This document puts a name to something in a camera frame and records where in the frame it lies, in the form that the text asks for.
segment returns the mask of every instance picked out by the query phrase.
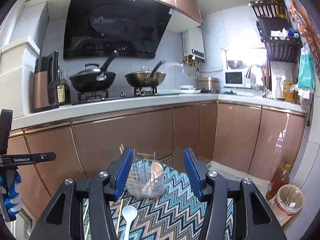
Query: zigzag patterned rug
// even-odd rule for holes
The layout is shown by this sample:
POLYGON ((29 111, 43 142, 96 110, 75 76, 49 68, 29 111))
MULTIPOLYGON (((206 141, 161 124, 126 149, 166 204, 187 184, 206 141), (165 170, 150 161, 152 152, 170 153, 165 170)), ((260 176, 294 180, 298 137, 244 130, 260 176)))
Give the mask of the zigzag patterned rug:
MULTIPOLYGON (((117 202, 110 202, 113 224, 117 225, 121 199, 123 207, 131 205, 138 216, 131 226, 130 240, 193 240, 198 239, 204 219, 206 203, 193 195, 188 176, 164 165, 166 189, 159 198, 134 197, 125 189, 117 202)), ((89 212, 84 220, 86 233, 89 212)), ((126 222, 121 216, 118 239, 124 238, 126 222)), ((233 201, 228 199, 227 224, 224 240, 231 240, 233 201)), ((90 229, 87 240, 91 240, 90 229)))

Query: metal screw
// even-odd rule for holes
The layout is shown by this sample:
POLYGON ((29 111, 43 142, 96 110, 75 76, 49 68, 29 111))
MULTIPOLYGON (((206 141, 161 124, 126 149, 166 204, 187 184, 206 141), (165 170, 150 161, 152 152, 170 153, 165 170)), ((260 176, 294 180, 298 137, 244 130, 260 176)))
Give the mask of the metal screw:
POLYGON ((107 171, 101 171, 100 173, 99 173, 99 176, 100 177, 106 177, 106 176, 108 176, 108 172, 107 171))
POLYGON ((249 178, 244 178, 243 182, 244 182, 244 184, 250 185, 252 183, 252 180, 249 178))
POLYGON ((67 178, 67 179, 65 179, 64 184, 69 185, 69 184, 71 184, 72 182, 73 182, 73 178, 67 178))
POLYGON ((216 171, 208 171, 208 175, 214 178, 218 176, 218 173, 216 171))

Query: microwave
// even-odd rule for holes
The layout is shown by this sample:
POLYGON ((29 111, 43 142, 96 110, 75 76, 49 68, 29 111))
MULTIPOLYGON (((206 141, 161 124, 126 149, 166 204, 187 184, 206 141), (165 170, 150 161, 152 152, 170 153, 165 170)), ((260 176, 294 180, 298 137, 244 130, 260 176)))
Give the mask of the microwave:
POLYGON ((228 69, 223 70, 223 87, 251 88, 250 78, 246 78, 248 69, 228 69))

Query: lower cabinet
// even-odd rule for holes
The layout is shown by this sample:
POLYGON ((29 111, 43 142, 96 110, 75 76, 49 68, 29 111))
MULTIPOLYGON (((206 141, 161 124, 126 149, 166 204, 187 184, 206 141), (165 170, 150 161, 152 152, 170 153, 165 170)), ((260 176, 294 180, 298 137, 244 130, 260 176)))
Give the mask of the lower cabinet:
POLYGON ((194 153, 199 161, 205 163, 212 161, 217 128, 217 107, 216 102, 200 105, 199 136, 194 153))
POLYGON ((183 150, 195 151, 199 137, 200 105, 185 106, 173 110, 174 157, 173 168, 185 172, 183 150))
POLYGON ((281 163, 291 167, 297 157, 305 117, 263 109, 249 174, 271 180, 281 163))
MULTIPOLYGON (((10 138, 8 154, 27 154, 28 150, 23 136, 10 138)), ((39 219, 51 196, 42 184, 34 165, 19 166, 21 176, 20 192, 22 201, 29 211, 39 219)))
POLYGON ((140 153, 155 151, 157 160, 172 155, 172 124, 170 109, 75 125, 77 149, 88 178, 120 157, 121 144, 140 153))
POLYGON ((36 164, 51 195, 56 193, 66 178, 85 178, 69 126, 29 134, 26 139, 31 153, 54 152, 57 156, 53 162, 36 164))
POLYGON ((159 160, 159 162, 173 168, 173 155, 165 157, 165 158, 159 160))
POLYGON ((257 141, 261 108, 219 103, 213 160, 248 172, 257 141))

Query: gas stove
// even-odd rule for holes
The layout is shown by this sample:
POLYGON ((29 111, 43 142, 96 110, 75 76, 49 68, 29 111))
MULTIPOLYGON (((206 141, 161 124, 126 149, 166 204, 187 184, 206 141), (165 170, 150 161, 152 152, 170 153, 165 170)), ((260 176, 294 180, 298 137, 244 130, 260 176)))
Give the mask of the gas stove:
POLYGON ((135 98, 135 97, 149 97, 149 96, 166 96, 172 95, 172 93, 167 94, 158 94, 157 88, 142 89, 142 88, 133 88, 134 93, 130 95, 126 95, 126 93, 121 92, 118 97, 109 97, 108 90, 96 91, 90 93, 78 93, 78 101, 72 103, 72 105, 86 104, 86 103, 94 103, 101 101, 109 101, 109 100, 118 100, 118 99, 126 99, 126 98, 135 98))

